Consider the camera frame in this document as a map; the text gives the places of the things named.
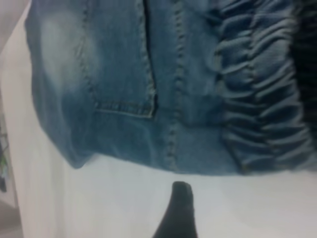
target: faded denim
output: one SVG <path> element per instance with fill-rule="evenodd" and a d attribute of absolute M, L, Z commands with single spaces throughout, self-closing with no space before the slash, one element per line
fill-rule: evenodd
<path fill-rule="evenodd" d="M 105 154 L 184 174 L 313 170 L 316 7 L 33 0 L 39 122 L 75 168 Z"/>

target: jacket pocket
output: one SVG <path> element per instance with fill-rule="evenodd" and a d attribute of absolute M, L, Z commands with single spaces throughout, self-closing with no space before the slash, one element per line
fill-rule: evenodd
<path fill-rule="evenodd" d="M 156 92 L 143 0 L 85 1 L 78 55 L 95 109 L 150 118 Z"/>

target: pocket seam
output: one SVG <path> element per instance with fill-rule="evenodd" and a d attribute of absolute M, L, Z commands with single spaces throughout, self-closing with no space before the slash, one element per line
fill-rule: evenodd
<path fill-rule="evenodd" d="M 84 48 L 86 44 L 86 35 L 88 28 L 89 20 L 89 10 L 91 8 L 89 4 L 90 0 L 85 0 L 83 7 L 83 19 L 82 19 L 82 28 L 83 36 L 80 39 L 80 44 L 78 46 L 77 55 L 79 58 L 79 64 L 81 71 L 86 81 L 88 93 L 90 98 L 93 101 L 93 105 L 96 111 L 98 112 L 112 112 L 118 114 L 127 114 L 130 116 L 150 118 L 153 115 L 155 109 L 155 82 L 153 78 L 153 73 L 151 69 L 149 52 L 147 49 L 147 40 L 146 40 L 146 23 L 145 23 L 145 10 L 143 6 L 143 0 L 135 0 L 135 7 L 138 17 L 138 31 L 139 31 L 139 40 L 140 40 L 140 54 L 142 64 L 145 69 L 145 79 L 147 84 L 147 89 L 145 92 L 146 100 L 141 103 L 125 102 L 125 101 L 113 101 L 113 100 L 99 100 L 97 93 L 95 91 L 95 85 L 93 85 L 92 79 L 89 76 L 89 70 L 87 65 L 87 60 L 84 56 Z"/>

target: denim jacket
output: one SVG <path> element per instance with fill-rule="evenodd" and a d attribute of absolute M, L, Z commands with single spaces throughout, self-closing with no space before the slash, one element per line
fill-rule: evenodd
<path fill-rule="evenodd" d="M 39 122 L 75 168 L 314 170 L 316 19 L 317 0 L 33 0 Z"/>

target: seam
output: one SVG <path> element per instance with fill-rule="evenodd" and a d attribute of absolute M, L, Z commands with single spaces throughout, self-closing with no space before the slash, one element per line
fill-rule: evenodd
<path fill-rule="evenodd" d="M 268 135 L 265 131 L 265 129 L 263 128 L 263 126 L 266 125 L 266 123 L 263 121 L 263 118 L 261 118 L 261 104 L 259 103 L 258 99 L 257 99 L 257 89 L 254 87 L 254 83 L 257 79 L 257 76 L 256 76 L 256 70 L 255 70 L 255 67 L 254 67 L 254 63 L 253 63 L 253 56 L 252 56 L 252 49 L 254 48 L 254 33 L 255 33 L 255 20 L 256 20 L 256 17 L 261 15 L 259 13 L 256 12 L 256 6 L 255 4 L 253 4 L 253 11 L 250 13 L 251 15 L 251 22 L 250 22 L 250 35 L 249 35 L 249 38 L 250 38 L 250 43 L 249 43 L 249 47 L 248 47 L 248 55 L 247 55 L 247 60 L 248 60 L 248 65 L 247 65 L 247 68 L 248 68 L 248 71 L 249 71 L 249 77 L 251 79 L 251 88 L 252 88 L 252 91 L 254 93 L 254 104 L 257 106 L 258 108 L 258 115 L 257 115 L 257 121 L 259 122 L 259 127 L 260 127 L 260 130 L 262 132 L 262 135 L 263 135 L 263 143 L 266 144 L 269 152 L 272 153 L 273 157 L 275 157 L 275 153 L 274 153 L 274 147 L 273 145 L 270 145 L 269 141 L 268 141 Z M 225 39 L 222 37 L 220 42 L 219 42 L 219 46 L 221 45 L 222 42 L 224 42 Z M 220 54 L 220 47 L 218 47 L 218 50 L 216 50 L 217 52 L 217 55 Z M 224 114 L 226 113 L 227 111 L 227 106 L 226 106 L 226 101 L 224 101 Z M 227 149 L 228 149 L 228 152 L 231 154 L 232 158 L 233 158 L 233 161 L 235 162 L 235 164 L 237 165 L 237 167 L 239 168 L 240 172 L 244 175 L 246 174 L 249 174 L 251 173 L 251 169 L 248 167 L 248 165 L 246 164 L 243 164 L 240 160 L 239 160 L 239 156 L 237 156 L 237 154 L 235 153 L 235 149 L 234 149 L 234 146 L 233 144 L 231 143 L 230 139 L 228 138 L 228 133 L 230 131 L 230 129 L 228 128 L 229 125 L 226 124 L 225 128 L 226 128 L 226 131 L 227 132 L 223 132 L 223 140 L 227 146 Z"/>
<path fill-rule="evenodd" d="M 137 14 L 138 14 L 138 24 L 139 24 L 139 35 L 140 35 L 140 41 L 141 41 L 141 58 L 145 67 L 146 72 L 146 78 L 147 78 L 147 93 L 148 93 L 148 100 L 150 103 L 150 107 L 142 106 L 137 103 L 133 102 L 125 102 L 125 101 L 99 101 L 97 97 L 97 92 L 95 91 L 91 76 L 89 75 L 89 69 L 87 65 L 87 59 L 85 58 L 85 46 L 87 42 L 87 34 L 88 34 L 88 24 L 89 24 L 89 14 L 90 14 L 90 0 L 84 0 L 83 5 L 83 19 L 82 19 L 82 28 L 84 34 L 82 35 L 80 39 L 80 43 L 77 49 L 77 55 L 79 58 L 79 65 L 84 77 L 84 80 L 86 81 L 86 86 L 88 89 L 88 93 L 93 101 L 94 107 L 99 112 L 113 112 L 113 113 L 122 113 L 122 114 L 128 114 L 128 115 L 138 115 L 133 114 L 125 111 L 118 111 L 118 110 L 112 110 L 111 107 L 106 106 L 110 104 L 117 104 L 117 105 L 126 105 L 133 108 L 142 109 L 146 112 L 146 115 L 141 114 L 140 117 L 151 117 L 153 114 L 153 111 L 155 109 L 155 82 L 153 79 L 151 64 L 148 56 L 148 48 L 147 48 L 147 41 L 146 41 L 146 26 L 145 26 L 145 11 L 143 7 L 143 0 L 136 0 L 136 7 L 137 7 Z"/>
<path fill-rule="evenodd" d="M 88 19 L 89 19 L 89 9 L 90 9 L 90 0 L 84 1 L 83 6 L 83 19 L 82 19 L 82 28 L 83 28 L 83 35 L 80 39 L 80 44 L 78 47 L 78 56 L 79 56 L 79 64 L 80 68 L 82 70 L 82 73 L 84 75 L 84 80 L 86 81 L 88 93 L 91 96 L 91 99 L 93 100 L 94 107 L 96 108 L 98 106 L 97 96 L 96 92 L 94 90 L 94 87 L 92 85 L 91 77 L 88 74 L 88 66 L 87 66 L 87 60 L 85 59 L 84 54 L 84 48 L 86 46 L 87 42 L 87 30 L 88 30 Z"/>
<path fill-rule="evenodd" d="M 107 106 L 105 106 L 106 104 L 116 104 L 116 105 L 128 105 L 130 107 L 133 108 L 144 108 L 147 109 L 147 107 L 145 106 L 140 106 L 137 103 L 131 103 L 131 102 L 125 102 L 125 101 L 103 101 L 100 103 L 100 108 L 102 108 L 103 106 L 107 108 Z"/>
<path fill-rule="evenodd" d="M 150 59 L 149 59 L 149 51 L 148 51 L 148 45 L 147 45 L 147 35 L 146 35 L 146 13 L 145 13 L 145 2 L 146 0 L 136 0 L 136 7 L 137 7 L 137 14 L 138 14 L 138 24 L 139 24 L 139 34 L 140 34 L 140 53 L 141 58 L 143 61 L 143 65 L 145 67 L 146 77 L 147 77 L 147 93 L 148 93 L 148 100 L 151 103 L 151 114 L 154 110 L 154 101 L 155 101 L 155 95 L 156 95 L 156 89 L 155 89 L 155 82 L 153 78 L 153 73 L 151 69 Z"/>
<path fill-rule="evenodd" d="M 173 120 L 171 123 L 168 145 L 167 145 L 167 161 L 169 168 L 177 171 L 179 170 L 176 165 L 176 142 L 177 142 L 177 127 L 178 120 L 181 118 L 181 102 L 182 102 L 182 89 L 184 78 L 184 49 L 185 49 L 185 31 L 183 26 L 183 4 L 181 0 L 174 1 L 174 23 L 177 36 L 176 44 L 176 72 L 175 72 L 175 110 Z"/>
<path fill-rule="evenodd" d="M 255 5 L 255 3 L 253 3 L 253 7 L 254 7 L 254 10 L 253 10 L 253 16 L 252 16 L 252 19 L 251 19 L 251 23 L 250 23 L 250 44 L 249 44 L 249 49 L 248 49 L 248 69 L 249 69 L 249 72 L 250 72 L 250 78 L 251 78 L 251 87 L 252 87 L 252 90 L 254 91 L 254 102 L 255 102 L 255 105 L 257 106 L 257 108 L 259 108 L 259 111 L 258 111 L 258 115 L 257 115 L 257 121 L 260 123 L 260 130 L 261 132 L 263 133 L 263 140 L 264 140 L 264 144 L 267 145 L 267 148 L 269 150 L 269 152 L 272 153 L 272 156 L 275 157 L 275 152 L 274 152 L 274 145 L 271 145 L 270 142 L 269 142 L 269 135 L 267 134 L 267 132 L 265 131 L 265 129 L 263 128 L 267 123 L 263 120 L 263 118 L 261 118 L 261 103 L 258 101 L 258 98 L 257 98 L 257 93 L 258 93 L 258 90 L 256 89 L 256 87 L 254 86 L 256 80 L 257 80 L 257 76 L 256 76 L 256 69 L 255 69 L 255 66 L 254 66 L 254 57 L 252 56 L 252 50 L 254 48 L 254 34 L 255 34 L 255 20 L 256 20 L 256 16 L 257 16 L 257 6 Z"/>

